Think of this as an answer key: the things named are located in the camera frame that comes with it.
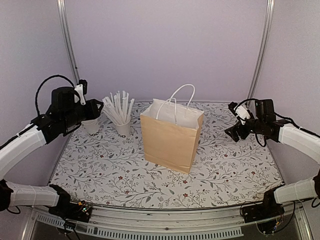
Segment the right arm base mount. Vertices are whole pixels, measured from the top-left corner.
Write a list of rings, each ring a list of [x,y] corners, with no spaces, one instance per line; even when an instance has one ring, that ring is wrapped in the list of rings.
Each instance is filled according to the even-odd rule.
[[[280,216],[280,220],[273,219],[257,225],[258,230],[265,235],[276,232],[283,220],[283,214],[285,213],[283,205],[276,202],[274,196],[275,190],[276,188],[272,188],[266,191],[263,195],[262,203],[254,203],[253,205],[244,207],[241,206],[239,210],[239,213],[243,217],[245,223],[262,221]]]

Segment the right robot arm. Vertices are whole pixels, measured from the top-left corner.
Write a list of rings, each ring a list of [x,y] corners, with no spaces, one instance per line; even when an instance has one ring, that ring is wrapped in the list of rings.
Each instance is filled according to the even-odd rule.
[[[253,101],[255,112],[252,113],[245,103]],[[245,99],[239,103],[231,102],[228,109],[235,116],[235,125],[227,128],[225,133],[234,142],[245,140],[249,135],[261,136],[264,142],[261,147],[272,142],[269,149],[272,156],[278,161],[278,167],[283,170],[284,164],[289,158],[295,161],[299,157],[312,160],[312,166],[320,164],[320,136],[310,130],[298,126],[295,121],[275,112],[272,99]],[[320,197],[320,172],[312,171],[315,176],[298,178],[295,182],[275,187],[264,193],[263,202],[259,206],[258,213],[262,218],[269,218],[278,210],[278,206],[287,202],[303,202],[315,200]]]

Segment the brown paper bag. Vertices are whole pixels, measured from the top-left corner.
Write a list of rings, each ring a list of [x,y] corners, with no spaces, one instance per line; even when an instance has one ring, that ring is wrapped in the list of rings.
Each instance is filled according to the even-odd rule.
[[[184,87],[192,87],[187,105],[177,103],[175,95]],[[194,162],[204,111],[190,107],[195,86],[187,83],[168,99],[153,99],[140,114],[145,159],[174,171],[188,174]]]

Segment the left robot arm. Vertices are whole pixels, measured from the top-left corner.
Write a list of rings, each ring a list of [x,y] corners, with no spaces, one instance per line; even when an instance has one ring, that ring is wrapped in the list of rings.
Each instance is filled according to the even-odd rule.
[[[0,209],[18,206],[46,206],[63,217],[74,213],[71,196],[57,185],[45,187],[18,185],[4,179],[5,175],[21,160],[35,150],[48,145],[59,136],[67,136],[84,121],[96,120],[104,104],[97,99],[87,100],[88,82],[79,80],[77,85],[63,86],[51,92],[51,104],[41,114],[35,103],[37,116],[16,135],[0,147]]]

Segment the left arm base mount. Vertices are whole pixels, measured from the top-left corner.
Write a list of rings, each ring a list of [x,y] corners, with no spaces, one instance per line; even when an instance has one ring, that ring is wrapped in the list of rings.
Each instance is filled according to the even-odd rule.
[[[63,197],[58,200],[56,206],[49,206],[48,212],[60,217],[64,221],[63,227],[66,230],[72,230],[77,236],[76,224],[71,220],[88,223],[92,214],[92,205],[85,200],[74,203],[69,198]]]

